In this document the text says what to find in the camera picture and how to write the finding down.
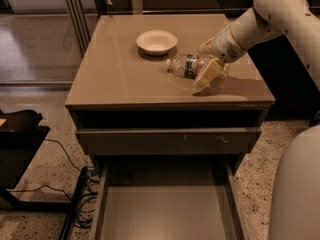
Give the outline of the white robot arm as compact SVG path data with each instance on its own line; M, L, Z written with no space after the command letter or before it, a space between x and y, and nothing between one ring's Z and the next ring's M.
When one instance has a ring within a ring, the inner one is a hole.
M285 35L320 89L320 20L306 0L253 0L253 6L199 47L216 66ZM320 240L320 124L297 135L282 154L272 192L268 240Z

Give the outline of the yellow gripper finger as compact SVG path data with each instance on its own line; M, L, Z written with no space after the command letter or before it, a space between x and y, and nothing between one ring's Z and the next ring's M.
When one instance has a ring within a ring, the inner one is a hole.
M207 87L210 82L224 70L225 63L217 58L211 59L202 67L194 80L194 87L198 90Z
M198 52L203 55L212 55L212 43L213 43L213 38L208 39L206 42L201 44L198 48Z

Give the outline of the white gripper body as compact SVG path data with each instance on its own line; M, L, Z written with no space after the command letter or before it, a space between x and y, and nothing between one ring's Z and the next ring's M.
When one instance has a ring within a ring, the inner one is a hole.
M231 24L216 34L211 44L211 50L215 57L225 63L233 63L246 54L246 50L237 43Z

